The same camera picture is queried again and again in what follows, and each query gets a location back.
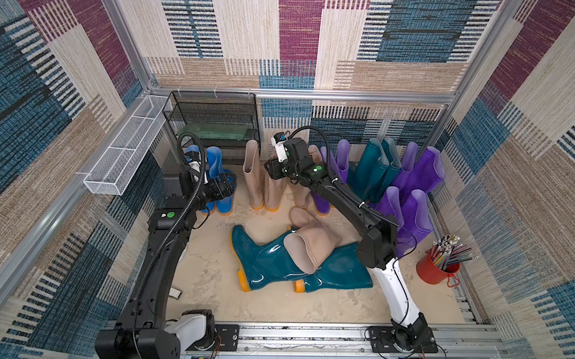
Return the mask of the blue boot from pile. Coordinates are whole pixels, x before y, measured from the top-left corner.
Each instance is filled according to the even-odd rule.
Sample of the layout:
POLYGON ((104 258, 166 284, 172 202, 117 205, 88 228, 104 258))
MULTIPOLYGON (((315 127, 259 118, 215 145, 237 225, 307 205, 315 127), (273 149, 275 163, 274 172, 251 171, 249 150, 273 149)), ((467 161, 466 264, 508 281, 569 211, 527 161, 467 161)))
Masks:
POLYGON ((221 149, 218 147, 208 147, 206 150, 207 163, 209 170, 207 177, 211 182, 221 182, 223 184, 222 190, 229 193, 229 196, 222 198, 216 202, 210 202, 206 205, 208 214, 212 214, 217 210, 221 215, 227 216, 233 212, 233 196, 236 190, 236 176, 233 172, 223 167, 223 155, 221 149))

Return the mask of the beige boot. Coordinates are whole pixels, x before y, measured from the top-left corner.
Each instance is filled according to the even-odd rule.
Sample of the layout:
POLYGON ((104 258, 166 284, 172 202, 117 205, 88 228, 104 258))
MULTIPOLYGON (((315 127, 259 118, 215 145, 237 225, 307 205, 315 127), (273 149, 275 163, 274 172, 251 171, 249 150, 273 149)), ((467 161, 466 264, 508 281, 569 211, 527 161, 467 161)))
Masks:
POLYGON ((283 193, 287 187, 286 179, 271 179, 264 177, 264 205, 265 209, 275 212, 279 209, 283 193))
POLYGON ((342 238, 304 208, 292 208, 289 217, 295 231, 285 237, 284 246, 295 265, 312 275, 342 244, 342 238))
POLYGON ((249 193, 250 207, 254 210, 264 207, 264 181, 260 160, 259 143, 255 139, 250 139, 246 144, 242 171, 249 193))
MULTIPOLYGON (((319 147, 317 147, 316 145, 310 145, 308 147, 308 151, 309 151, 310 156, 314 160, 314 163, 319 163, 322 161, 322 154, 321 154, 321 151, 319 150, 319 147)), ((293 194, 293 200, 294 200, 295 206, 306 209, 308 206, 308 198, 309 198, 309 194, 310 194, 311 190, 309 190, 309 188, 306 188, 306 187, 301 186, 299 184, 295 184, 295 185, 290 184, 290 189, 291 189, 292 194, 293 194)))

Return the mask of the teal boot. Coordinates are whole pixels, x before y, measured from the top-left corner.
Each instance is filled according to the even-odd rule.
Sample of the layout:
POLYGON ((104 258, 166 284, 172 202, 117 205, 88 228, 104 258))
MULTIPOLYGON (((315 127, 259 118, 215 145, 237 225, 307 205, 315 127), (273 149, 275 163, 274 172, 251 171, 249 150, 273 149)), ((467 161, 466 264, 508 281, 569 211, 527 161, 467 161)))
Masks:
POLYGON ((383 196, 385 190, 392 185, 395 177, 402 169, 402 161, 399 157, 399 152, 397 150, 394 139, 392 137, 385 137, 382 141, 382 146, 383 151, 385 151, 389 160, 389 166, 380 182, 378 194, 381 196, 383 196))
POLYGON ((257 245, 241 225, 230 234, 231 249, 239 261, 238 278, 245 293, 260 290, 270 283, 293 282, 306 276, 292 260, 284 246, 291 230, 270 243, 257 245))
POLYGON ((373 287, 367 268, 358 260, 357 243, 338 247, 313 274, 293 281, 296 293, 312 293, 320 289, 354 290, 373 287))
POLYGON ((348 184, 361 200, 367 201, 370 192, 382 179, 389 168, 387 157, 381 142, 377 138, 369 140, 362 157, 355 166, 351 166, 348 184))

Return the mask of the beige boot front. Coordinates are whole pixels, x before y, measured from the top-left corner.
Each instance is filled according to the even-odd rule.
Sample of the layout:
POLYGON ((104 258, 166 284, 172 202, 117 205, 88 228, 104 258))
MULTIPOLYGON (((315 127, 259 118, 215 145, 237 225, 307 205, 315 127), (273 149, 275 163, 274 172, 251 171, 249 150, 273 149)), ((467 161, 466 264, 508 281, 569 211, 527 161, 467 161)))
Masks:
POLYGON ((275 212, 279 209, 283 193, 287 187, 286 179, 271 179, 264 177, 264 205, 265 209, 275 212))

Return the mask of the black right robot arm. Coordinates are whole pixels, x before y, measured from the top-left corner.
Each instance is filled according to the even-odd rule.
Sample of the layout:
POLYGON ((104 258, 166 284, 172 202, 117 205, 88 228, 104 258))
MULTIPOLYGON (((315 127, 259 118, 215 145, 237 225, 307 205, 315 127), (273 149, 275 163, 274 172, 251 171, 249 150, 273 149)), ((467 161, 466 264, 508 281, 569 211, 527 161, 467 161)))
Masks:
POLYGON ((276 133, 271 139, 276 156, 264 164, 265 170, 273 180, 288 178, 294 184, 309 188, 349 220, 361 236, 357 258, 374 272, 389 304, 394 347, 402 353, 418 350, 429 327, 412 300, 400 270, 400 258, 396 254, 399 228, 396 219, 380 214, 359 200, 334 172, 331 154, 326 155, 326 160, 314 161, 307 143, 297 136, 303 130, 317 132, 326 144, 329 142, 326 134, 313 126, 299 127, 290 134, 276 133))

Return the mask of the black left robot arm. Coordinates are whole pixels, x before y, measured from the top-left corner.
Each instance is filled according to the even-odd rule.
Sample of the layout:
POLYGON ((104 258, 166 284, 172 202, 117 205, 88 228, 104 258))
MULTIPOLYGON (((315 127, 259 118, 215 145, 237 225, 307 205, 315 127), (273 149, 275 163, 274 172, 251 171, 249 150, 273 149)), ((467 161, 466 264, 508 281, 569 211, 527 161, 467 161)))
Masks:
POLYGON ((177 142, 184 138, 197 146, 199 166, 191 168, 188 156, 182 155, 178 174, 168 179, 176 191, 149 219, 146 257, 121 315, 96 338, 99 359, 180 359, 191 347, 206 351, 217 341, 209 310, 188 311, 172 323, 165 318, 175 269, 197 227, 197 213, 235 191, 234 182, 224 175, 207 178, 208 159, 199 137, 183 132, 177 142))

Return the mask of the green pad on shelf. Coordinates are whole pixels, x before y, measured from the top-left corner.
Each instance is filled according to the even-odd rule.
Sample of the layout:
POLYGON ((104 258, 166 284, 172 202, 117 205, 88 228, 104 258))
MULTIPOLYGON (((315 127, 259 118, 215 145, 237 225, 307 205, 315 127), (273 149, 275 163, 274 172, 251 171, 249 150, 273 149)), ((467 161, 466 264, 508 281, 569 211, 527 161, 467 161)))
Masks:
POLYGON ((177 134, 189 132, 197 135, 200 139, 228 139, 244 140, 252 139, 254 129, 249 126, 219 123, 192 123, 179 128, 177 134))

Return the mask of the small grey eraser block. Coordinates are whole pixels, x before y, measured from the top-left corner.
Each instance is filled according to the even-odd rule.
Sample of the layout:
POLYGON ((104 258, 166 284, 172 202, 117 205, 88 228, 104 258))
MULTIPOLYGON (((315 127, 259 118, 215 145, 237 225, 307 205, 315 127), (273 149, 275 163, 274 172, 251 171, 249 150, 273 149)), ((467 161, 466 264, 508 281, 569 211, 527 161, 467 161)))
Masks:
POLYGON ((169 297, 178 300, 181 297, 181 290, 177 288, 171 288, 169 291, 169 297))

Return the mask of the teal boot standing back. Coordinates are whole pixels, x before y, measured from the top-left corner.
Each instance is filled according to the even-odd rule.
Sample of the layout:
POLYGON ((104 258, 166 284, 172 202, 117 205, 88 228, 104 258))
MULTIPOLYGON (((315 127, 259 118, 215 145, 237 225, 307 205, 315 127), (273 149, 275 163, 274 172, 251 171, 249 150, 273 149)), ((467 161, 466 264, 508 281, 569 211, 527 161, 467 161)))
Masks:
POLYGON ((395 177, 402 169, 402 161, 399 157, 399 152, 397 150, 394 139, 392 137, 385 137, 382 141, 382 146, 383 151, 385 151, 389 160, 389 166, 380 182, 378 194, 381 196, 383 196, 385 190, 392 185, 395 177))

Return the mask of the red pencil bucket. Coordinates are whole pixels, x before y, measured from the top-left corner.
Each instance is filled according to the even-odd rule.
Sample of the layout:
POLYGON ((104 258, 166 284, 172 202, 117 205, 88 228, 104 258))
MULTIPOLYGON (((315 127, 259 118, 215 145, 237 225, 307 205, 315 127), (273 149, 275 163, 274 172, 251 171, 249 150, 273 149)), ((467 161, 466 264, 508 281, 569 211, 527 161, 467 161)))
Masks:
POLYGON ((431 260, 427 252, 416 264, 417 275, 429 285, 438 285, 443 281, 448 281, 447 286, 454 288, 459 286, 461 281, 457 277, 460 270, 460 264, 449 265, 445 270, 438 268, 431 260))

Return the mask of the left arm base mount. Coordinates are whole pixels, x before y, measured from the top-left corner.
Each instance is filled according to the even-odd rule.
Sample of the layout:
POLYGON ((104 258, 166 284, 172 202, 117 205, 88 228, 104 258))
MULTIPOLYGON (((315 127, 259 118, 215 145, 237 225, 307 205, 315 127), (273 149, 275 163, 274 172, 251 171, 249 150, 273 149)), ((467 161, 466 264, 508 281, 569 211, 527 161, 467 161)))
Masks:
POLYGON ((210 309, 184 311, 178 321, 176 336, 183 351, 237 351, 240 327, 236 323, 217 323, 210 309))

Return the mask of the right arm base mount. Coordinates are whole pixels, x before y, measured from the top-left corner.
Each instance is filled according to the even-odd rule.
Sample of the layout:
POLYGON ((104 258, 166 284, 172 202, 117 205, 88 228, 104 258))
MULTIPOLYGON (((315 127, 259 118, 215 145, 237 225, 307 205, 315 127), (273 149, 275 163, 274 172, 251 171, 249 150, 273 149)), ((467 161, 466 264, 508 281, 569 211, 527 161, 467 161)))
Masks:
POLYGON ((365 331, 365 338, 371 344, 374 353, 403 354, 424 352, 436 354, 438 346, 433 330, 429 327, 424 314, 407 327, 392 321, 390 326, 372 326, 365 331))

